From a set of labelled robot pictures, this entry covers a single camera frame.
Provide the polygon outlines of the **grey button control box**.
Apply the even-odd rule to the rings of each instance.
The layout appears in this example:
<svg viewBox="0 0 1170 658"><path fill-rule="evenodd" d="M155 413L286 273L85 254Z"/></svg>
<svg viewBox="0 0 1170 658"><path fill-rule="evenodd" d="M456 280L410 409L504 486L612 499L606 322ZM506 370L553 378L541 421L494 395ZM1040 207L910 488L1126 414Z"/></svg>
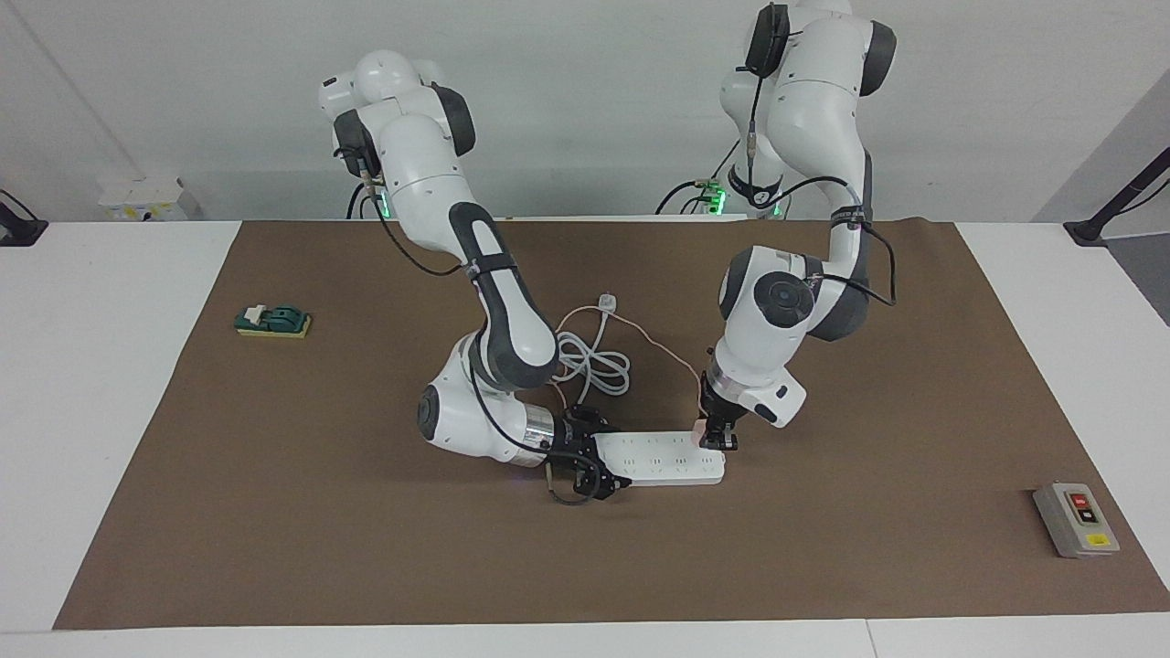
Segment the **grey button control box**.
<svg viewBox="0 0 1170 658"><path fill-rule="evenodd" d="M1087 484L1044 484L1032 499L1059 557L1108 557L1120 551Z"/></svg>

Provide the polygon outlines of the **green knife switch yellow base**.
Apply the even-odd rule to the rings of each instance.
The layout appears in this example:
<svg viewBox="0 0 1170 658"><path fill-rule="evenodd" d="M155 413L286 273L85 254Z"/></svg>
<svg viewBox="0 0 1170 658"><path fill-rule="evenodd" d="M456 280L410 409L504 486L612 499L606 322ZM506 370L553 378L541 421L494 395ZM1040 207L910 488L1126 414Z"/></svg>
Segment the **green knife switch yellow base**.
<svg viewBox="0 0 1170 658"><path fill-rule="evenodd" d="M292 306L250 306L233 321L235 333L260 337L304 338L310 325L309 313Z"/></svg>

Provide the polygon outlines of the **white box yellow labels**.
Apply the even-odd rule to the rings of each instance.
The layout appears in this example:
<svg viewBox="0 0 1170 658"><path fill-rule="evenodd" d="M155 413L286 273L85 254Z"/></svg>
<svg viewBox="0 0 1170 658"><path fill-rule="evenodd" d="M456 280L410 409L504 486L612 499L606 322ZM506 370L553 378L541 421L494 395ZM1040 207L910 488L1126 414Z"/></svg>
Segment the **white box yellow labels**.
<svg viewBox="0 0 1170 658"><path fill-rule="evenodd" d="M200 213L199 204L178 176L109 184L99 196L99 208L111 221L188 221Z"/></svg>

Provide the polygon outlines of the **brown table mat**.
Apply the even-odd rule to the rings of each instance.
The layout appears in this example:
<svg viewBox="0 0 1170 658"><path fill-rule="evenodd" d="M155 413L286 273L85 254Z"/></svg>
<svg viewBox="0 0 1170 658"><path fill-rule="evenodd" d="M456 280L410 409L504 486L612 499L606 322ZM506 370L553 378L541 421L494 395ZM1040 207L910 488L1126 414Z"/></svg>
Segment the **brown table mat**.
<svg viewBox="0 0 1170 658"><path fill-rule="evenodd" d="M878 226L899 307L811 340L786 429L727 477L553 503L544 475L415 425L482 316L371 222L247 222L64 599L58 629L782 621L1170 610L952 225ZM292 306L304 338L245 336ZM1120 551L1059 557L1033 503L1087 484Z"/></svg>

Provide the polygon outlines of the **white power strip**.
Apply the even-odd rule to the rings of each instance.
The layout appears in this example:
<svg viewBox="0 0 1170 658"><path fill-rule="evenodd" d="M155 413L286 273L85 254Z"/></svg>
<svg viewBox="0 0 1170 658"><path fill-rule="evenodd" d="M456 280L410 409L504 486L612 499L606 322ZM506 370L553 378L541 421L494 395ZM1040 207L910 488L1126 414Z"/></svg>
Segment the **white power strip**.
<svg viewBox="0 0 1170 658"><path fill-rule="evenodd" d="M727 457L698 447L688 430L635 430L594 437L603 465L634 487L722 484Z"/></svg>

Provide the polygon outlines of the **black desk clamp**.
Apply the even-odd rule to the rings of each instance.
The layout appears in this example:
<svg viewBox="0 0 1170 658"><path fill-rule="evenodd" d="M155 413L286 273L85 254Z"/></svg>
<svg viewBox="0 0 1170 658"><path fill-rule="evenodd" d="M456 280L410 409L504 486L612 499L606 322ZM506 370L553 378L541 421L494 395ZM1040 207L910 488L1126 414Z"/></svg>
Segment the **black desk clamp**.
<svg viewBox="0 0 1170 658"><path fill-rule="evenodd" d="M33 246L48 226L25 201L0 189L0 247Z"/></svg>

